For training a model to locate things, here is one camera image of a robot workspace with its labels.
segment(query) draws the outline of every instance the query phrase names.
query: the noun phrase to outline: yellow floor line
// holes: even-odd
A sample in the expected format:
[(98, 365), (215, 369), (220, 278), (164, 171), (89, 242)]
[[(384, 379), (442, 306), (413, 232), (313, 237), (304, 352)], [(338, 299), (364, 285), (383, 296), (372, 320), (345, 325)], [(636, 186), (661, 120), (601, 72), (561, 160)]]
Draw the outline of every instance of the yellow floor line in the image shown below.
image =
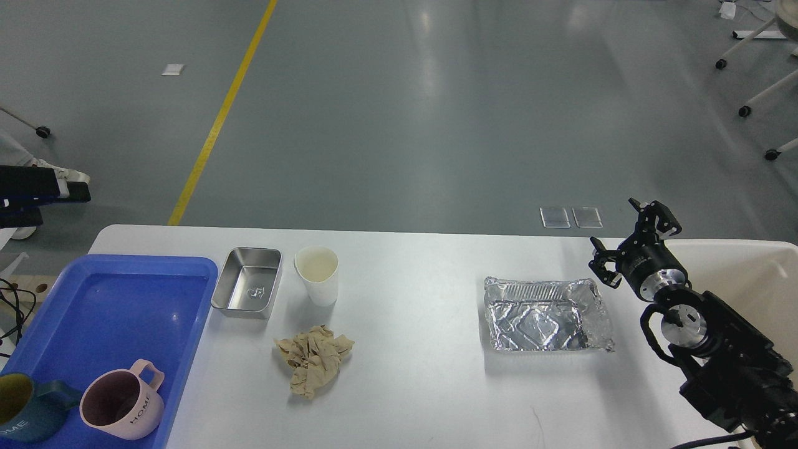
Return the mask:
[(197, 186), (197, 181), (200, 180), (199, 178), (205, 169), (207, 159), (211, 156), (213, 145), (216, 143), (216, 138), (219, 136), (219, 131), (221, 131), (222, 126), (224, 126), (224, 121), (227, 119), (227, 113), (230, 112), (230, 107), (233, 106), (235, 95), (239, 92), (241, 82), (244, 79), (244, 75), (247, 74), (247, 69), (249, 69), (250, 62), (252, 62), (252, 57), (255, 55), (255, 51), (258, 49), (258, 44), (260, 43), (261, 36), (263, 36), (263, 31), (266, 30), (266, 25), (269, 24), (271, 14), (275, 11), (275, 6), (277, 6), (277, 0), (270, 0), (269, 6), (266, 8), (266, 12), (263, 13), (263, 18), (260, 19), (258, 29), (255, 31), (255, 35), (252, 36), (252, 41), (250, 42), (250, 46), (247, 48), (247, 53), (244, 54), (244, 59), (241, 61), (239, 71), (235, 74), (235, 78), (233, 78), (233, 84), (230, 85), (230, 89), (227, 91), (227, 96), (224, 97), (222, 107), (219, 109), (219, 113), (216, 114), (216, 120), (213, 122), (211, 132), (207, 134), (205, 144), (202, 146), (202, 151), (199, 152), (199, 156), (197, 157), (196, 162), (194, 162), (194, 168), (192, 169), (191, 174), (188, 175), (186, 185), (183, 187), (183, 192), (180, 194), (180, 198), (178, 198), (177, 204), (175, 204), (175, 208), (172, 210), (172, 216), (169, 217), (169, 222), (167, 225), (177, 226), (180, 224), (180, 220), (183, 219), (183, 214), (186, 212), (188, 202), (191, 200), (192, 195), (194, 194), (194, 188)]

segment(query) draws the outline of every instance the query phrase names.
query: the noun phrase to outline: person's shoe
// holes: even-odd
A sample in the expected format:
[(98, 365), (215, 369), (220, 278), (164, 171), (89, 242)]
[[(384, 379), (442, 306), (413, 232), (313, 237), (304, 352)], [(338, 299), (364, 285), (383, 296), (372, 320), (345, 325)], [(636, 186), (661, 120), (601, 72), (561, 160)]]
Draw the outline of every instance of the person's shoe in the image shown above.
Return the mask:
[(53, 169), (55, 170), (55, 177), (58, 179), (65, 179), (71, 182), (85, 182), (86, 184), (92, 179), (83, 172), (78, 172), (77, 170), (72, 169), (64, 169), (62, 167), (58, 167), (56, 165), (50, 164), (49, 162), (45, 161), (44, 159), (34, 159), (33, 164), (30, 165), (31, 167), (41, 167), (43, 169)]
[(36, 226), (28, 226), (26, 228), (17, 228), (14, 234), (11, 235), (12, 240), (25, 240), (33, 235), (36, 231)]

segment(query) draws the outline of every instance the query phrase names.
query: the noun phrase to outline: foil container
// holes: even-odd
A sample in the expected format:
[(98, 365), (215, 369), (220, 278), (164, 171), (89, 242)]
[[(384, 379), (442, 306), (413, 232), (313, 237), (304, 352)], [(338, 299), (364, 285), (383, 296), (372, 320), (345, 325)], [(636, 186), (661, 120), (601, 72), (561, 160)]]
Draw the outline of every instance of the foil container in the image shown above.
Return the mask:
[(498, 351), (613, 351), (612, 323), (591, 279), (485, 278), (485, 320)]

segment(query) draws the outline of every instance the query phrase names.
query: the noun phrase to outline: white paper cup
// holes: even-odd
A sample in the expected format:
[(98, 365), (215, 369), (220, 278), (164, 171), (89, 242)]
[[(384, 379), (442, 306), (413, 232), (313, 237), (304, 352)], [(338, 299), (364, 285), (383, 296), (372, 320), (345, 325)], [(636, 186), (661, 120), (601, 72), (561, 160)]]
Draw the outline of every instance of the white paper cup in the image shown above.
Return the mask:
[(302, 248), (294, 257), (294, 268), (313, 304), (326, 307), (335, 303), (338, 299), (338, 256), (333, 250), (322, 246)]

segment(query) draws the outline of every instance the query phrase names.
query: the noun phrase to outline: black wire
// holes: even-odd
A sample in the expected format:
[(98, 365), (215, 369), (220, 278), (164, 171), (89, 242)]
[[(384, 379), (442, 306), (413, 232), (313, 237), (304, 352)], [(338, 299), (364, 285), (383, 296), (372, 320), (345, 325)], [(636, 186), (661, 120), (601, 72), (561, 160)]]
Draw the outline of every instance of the black wire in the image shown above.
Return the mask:
[(651, 331), (651, 326), (649, 325), (649, 321), (651, 320), (651, 316), (653, 316), (654, 313), (656, 312), (664, 313), (662, 311), (662, 307), (659, 306), (658, 304), (649, 304), (649, 306), (646, 307), (646, 310), (644, 310), (643, 314), (640, 316), (640, 328), (643, 330), (643, 335), (646, 338), (646, 342), (654, 351), (654, 354), (656, 354), (657, 357), (666, 361), (667, 363), (672, 364), (675, 367), (678, 367), (679, 365), (676, 363), (676, 359), (665, 354), (665, 351), (662, 350), (662, 347), (659, 345), (659, 342), (657, 342), (657, 337)]
[(682, 443), (678, 446), (673, 446), (670, 449), (692, 449), (693, 447), (709, 446), (710, 444), (731, 443), (732, 441), (740, 441), (753, 436), (753, 432), (744, 431), (743, 433), (732, 433), (731, 435), (716, 436), (713, 438), (704, 438), (691, 441), (689, 443)]
[[(19, 340), (22, 339), (22, 326), (30, 318), (30, 315), (34, 312), (34, 309), (36, 308), (36, 300), (37, 300), (36, 293), (31, 292), (30, 290), (24, 290), (24, 289), (16, 288), (9, 281), (7, 281), (5, 279), (2, 279), (2, 278), (0, 278), (0, 282), (8, 285), (8, 288), (0, 288), (0, 300), (2, 302), (4, 302), (4, 303), (8, 304), (9, 307), (11, 307), (14, 310), (14, 318), (15, 318), (14, 327), (11, 328), (11, 330), (6, 332), (2, 336), (0, 336), (0, 344), (2, 344), (2, 339), (7, 338), (9, 336), (12, 336), (14, 333), (17, 334), (17, 344), (19, 344)], [(12, 292), (14, 294), (14, 302), (11, 303), (11, 301), (9, 301), (6, 298), (6, 296), (2, 294), (3, 292)], [(22, 311), (22, 307), (19, 304), (19, 302), (20, 302), (20, 300), (19, 300), (19, 292), (28, 293), (29, 295), (31, 295), (34, 298), (34, 302), (30, 306), (30, 310), (28, 310), (27, 313), (24, 313)], [(10, 356), (8, 354), (0, 352), (0, 357), (10, 357)]]
[[(11, 290), (11, 288), (0, 288), (0, 290)], [(28, 318), (30, 317), (30, 314), (33, 313), (34, 309), (36, 308), (36, 293), (33, 293), (30, 290), (25, 290), (23, 288), (16, 288), (15, 290), (17, 292), (27, 293), (27, 294), (31, 295), (34, 298), (34, 303), (30, 306), (30, 310), (28, 311), (27, 315), (25, 315), (24, 321), (27, 321)]]

